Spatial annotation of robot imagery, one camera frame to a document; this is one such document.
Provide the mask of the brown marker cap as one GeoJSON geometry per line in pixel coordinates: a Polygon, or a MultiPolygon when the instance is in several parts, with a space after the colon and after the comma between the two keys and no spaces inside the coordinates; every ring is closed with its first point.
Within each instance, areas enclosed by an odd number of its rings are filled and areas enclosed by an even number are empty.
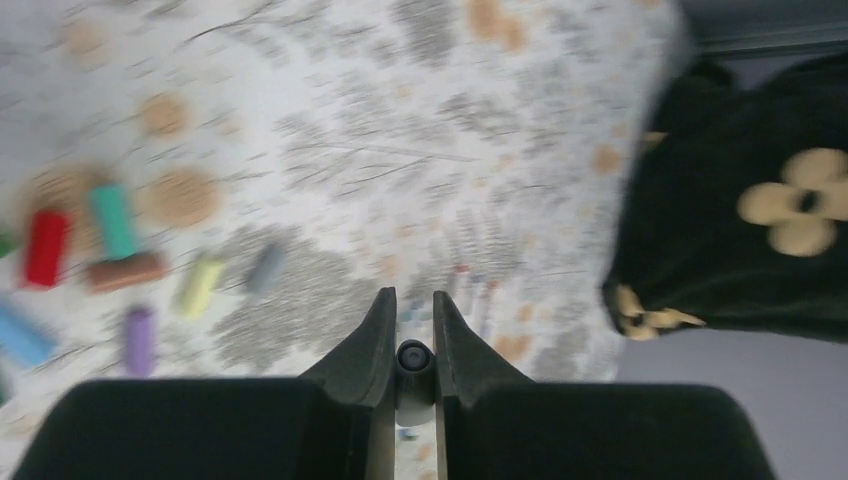
{"type": "Polygon", "coordinates": [[[167,271],[161,254],[142,252],[91,264],[85,269],[85,276],[91,292],[101,294],[160,280],[167,271]]]}

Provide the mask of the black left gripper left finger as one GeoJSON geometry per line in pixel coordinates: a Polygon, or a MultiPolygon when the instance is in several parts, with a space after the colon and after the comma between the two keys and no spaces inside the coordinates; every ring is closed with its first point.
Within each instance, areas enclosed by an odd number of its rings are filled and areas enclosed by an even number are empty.
{"type": "Polygon", "coordinates": [[[70,389],[17,479],[390,479],[397,299],[296,377],[97,380],[70,389]]]}

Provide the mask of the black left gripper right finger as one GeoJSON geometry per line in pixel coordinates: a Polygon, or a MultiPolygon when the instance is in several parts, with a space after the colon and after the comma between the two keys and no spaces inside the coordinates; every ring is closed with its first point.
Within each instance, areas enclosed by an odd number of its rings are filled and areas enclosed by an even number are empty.
{"type": "Polygon", "coordinates": [[[433,297],[442,479],[770,479],[741,406],[693,384],[528,378],[433,297]]]}

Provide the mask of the pale yellow marker cap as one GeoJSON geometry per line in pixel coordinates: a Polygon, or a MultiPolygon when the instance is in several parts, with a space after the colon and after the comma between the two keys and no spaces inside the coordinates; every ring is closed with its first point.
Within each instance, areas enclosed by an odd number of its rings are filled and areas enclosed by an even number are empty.
{"type": "Polygon", "coordinates": [[[199,318],[208,308],[224,268],[225,262],[219,257],[198,257],[176,300],[176,312],[185,318],[199,318]]]}

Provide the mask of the red marker cap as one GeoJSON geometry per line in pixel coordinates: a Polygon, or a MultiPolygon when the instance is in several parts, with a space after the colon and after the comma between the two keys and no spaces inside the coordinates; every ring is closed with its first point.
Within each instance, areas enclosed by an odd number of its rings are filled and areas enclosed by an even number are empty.
{"type": "Polygon", "coordinates": [[[23,287],[49,290],[58,284],[69,229],[69,215],[64,210],[45,208],[33,214],[23,262],[23,287]]]}

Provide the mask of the green cap red-end marker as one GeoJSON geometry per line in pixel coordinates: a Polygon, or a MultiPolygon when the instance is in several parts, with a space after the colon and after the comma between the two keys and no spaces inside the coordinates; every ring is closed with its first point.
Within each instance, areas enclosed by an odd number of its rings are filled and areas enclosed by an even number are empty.
{"type": "Polygon", "coordinates": [[[469,267],[464,264],[457,265],[450,275],[446,291],[456,303],[464,296],[469,276],[469,267]]]}

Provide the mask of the black floral plush pillow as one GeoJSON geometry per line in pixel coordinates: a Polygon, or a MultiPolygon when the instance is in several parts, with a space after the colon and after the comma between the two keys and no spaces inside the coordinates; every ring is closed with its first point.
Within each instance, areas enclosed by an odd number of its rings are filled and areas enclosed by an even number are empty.
{"type": "Polygon", "coordinates": [[[699,60],[665,90],[602,287],[632,340],[689,329],[847,339],[847,57],[757,87],[699,60]]]}

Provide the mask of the purple marker cap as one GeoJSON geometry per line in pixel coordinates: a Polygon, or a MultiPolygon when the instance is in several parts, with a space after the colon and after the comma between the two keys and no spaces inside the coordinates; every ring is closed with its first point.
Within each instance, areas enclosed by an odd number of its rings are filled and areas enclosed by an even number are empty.
{"type": "Polygon", "coordinates": [[[146,378],[155,365],[155,318],[147,307],[134,306],[125,319],[124,364],[129,374],[146,378]]]}

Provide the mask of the floral table mat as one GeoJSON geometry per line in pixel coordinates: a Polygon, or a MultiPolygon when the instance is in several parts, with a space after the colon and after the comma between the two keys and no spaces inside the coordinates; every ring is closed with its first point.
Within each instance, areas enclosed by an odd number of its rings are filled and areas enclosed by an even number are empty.
{"type": "Polygon", "coordinates": [[[647,113],[691,51],[675,1],[5,1],[1,229],[68,209],[59,285],[1,296],[57,344],[4,359],[1,475],[71,386],[126,374],[134,303],[158,376],[297,375],[398,295],[432,337],[457,265],[497,280],[488,342],[537,379],[608,381],[622,342],[599,285],[647,113]],[[95,294],[89,192],[124,187],[157,281],[95,294]],[[269,244],[283,267],[245,282],[269,244]],[[197,319],[175,303],[224,260],[197,319]]]}

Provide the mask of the green marker cap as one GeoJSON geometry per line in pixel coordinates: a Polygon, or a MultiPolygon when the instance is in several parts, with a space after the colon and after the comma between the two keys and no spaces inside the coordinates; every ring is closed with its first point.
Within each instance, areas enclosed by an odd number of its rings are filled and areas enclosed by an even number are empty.
{"type": "Polygon", "coordinates": [[[1,229],[0,232],[0,258],[3,259],[13,253],[19,244],[14,235],[1,229]]]}

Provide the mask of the light blue marker cap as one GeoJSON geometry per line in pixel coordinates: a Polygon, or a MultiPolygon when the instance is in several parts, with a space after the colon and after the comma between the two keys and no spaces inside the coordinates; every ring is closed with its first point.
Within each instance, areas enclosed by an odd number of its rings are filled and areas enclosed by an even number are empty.
{"type": "Polygon", "coordinates": [[[1,304],[1,352],[26,367],[47,362],[56,348],[54,339],[8,304],[1,304]]]}

